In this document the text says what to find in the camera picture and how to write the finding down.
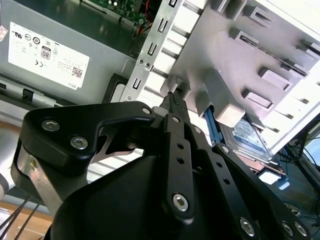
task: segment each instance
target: hard drive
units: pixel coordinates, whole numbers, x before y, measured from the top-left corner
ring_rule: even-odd
[[[265,163],[269,163],[273,158],[260,132],[247,119],[242,118],[235,127],[227,127],[221,123],[219,125],[225,144],[230,146],[236,154]]]

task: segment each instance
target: metal sheet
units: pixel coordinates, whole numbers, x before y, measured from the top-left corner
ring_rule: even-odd
[[[10,22],[14,22],[90,57],[82,88],[73,90],[8,63],[7,34],[0,42],[0,72],[40,92],[76,104],[101,103],[113,73],[130,76],[136,62],[126,55],[130,52],[131,30],[115,19],[78,1],[0,2],[1,25],[8,30]]]
[[[165,40],[172,31],[175,18],[180,8],[183,8],[185,0],[162,1],[154,19],[152,28],[148,33],[135,68],[124,89],[121,101],[135,101],[144,89],[155,61],[162,53]],[[137,89],[133,88],[136,80],[141,81]]]
[[[248,113],[262,119],[268,115],[268,111],[246,101],[242,92],[249,88],[276,106],[290,90],[285,92],[261,79],[259,71],[266,67],[289,80],[294,86],[300,81],[299,78],[281,69],[278,60],[259,49],[252,49],[245,42],[232,39],[230,33],[234,29],[241,30],[258,40],[259,46],[282,60],[293,60],[306,70],[310,70],[317,62],[316,59],[297,49],[303,39],[316,43],[317,41],[256,1],[249,0],[248,5],[257,6],[274,17],[274,22],[269,28],[260,26],[243,16],[243,13],[237,21],[233,21],[212,10],[211,4],[205,7],[180,57],[169,73],[170,76],[190,81],[191,94],[186,99],[189,109],[196,111],[195,97],[208,69],[214,68],[220,71],[235,99]]]

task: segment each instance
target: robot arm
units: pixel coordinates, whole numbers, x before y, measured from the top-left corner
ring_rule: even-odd
[[[87,183],[92,161],[136,148],[142,157]],[[118,102],[29,112],[11,174],[55,216],[52,240],[312,239],[231,149],[208,144],[172,93],[152,110]]]

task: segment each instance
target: silver metal plate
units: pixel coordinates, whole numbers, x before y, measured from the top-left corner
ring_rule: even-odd
[[[169,77],[177,76],[189,80],[191,93],[186,102],[189,109],[196,111],[195,98],[198,90],[207,70],[214,68],[220,72],[237,102],[249,114],[263,119],[293,87],[283,91],[262,79],[258,75],[259,71],[263,67],[268,68],[289,80],[293,86],[300,79],[282,69],[281,63],[265,52],[231,38],[231,31],[238,29],[245,32],[258,40],[258,45],[265,50],[282,60],[294,60],[307,71],[317,60],[298,50],[297,46],[303,39],[317,44],[318,42],[254,0],[249,0],[247,6],[257,6],[274,18],[269,28],[260,26],[243,13],[233,21],[212,10],[211,5],[209,2],[205,7]],[[273,103],[272,109],[266,111],[244,99],[242,93],[245,89],[268,99]]]
[[[162,53],[165,40],[174,26],[175,17],[184,1],[162,1],[120,101],[135,101],[139,97],[147,83],[157,57]],[[137,89],[133,88],[136,81],[140,82]]]

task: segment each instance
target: metal bracket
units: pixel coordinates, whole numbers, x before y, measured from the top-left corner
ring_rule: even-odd
[[[183,100],[189,96],[190,92],[190,83],[178,76],[170,76],[167,78],[160,89],[160,93],[163,96],[166,96],[168,93],[174,93],[179,95]]]
[[[66,176],[39,161],[23,147],[19,152],[17,167],[30,178],[53,216],[70,194],[88,184],[86,172],[77,176]]]
[[[169,216],[189,225],[195,215],[190,143],[185,139],[184,122],[173,113],[164,117],[164,131],[163,156],[166,165],[163,206]]]
[[[136,100],[140,92],[144,89],[153,65],[159,53],[162,51],[168,33],[174,26],[174,19],[184,1],[185,0],[162,1],[128,84],[124,89],[120,99],[121,102]],[[137,80],[140,81],[140,84],[138,88],[133,88]]]

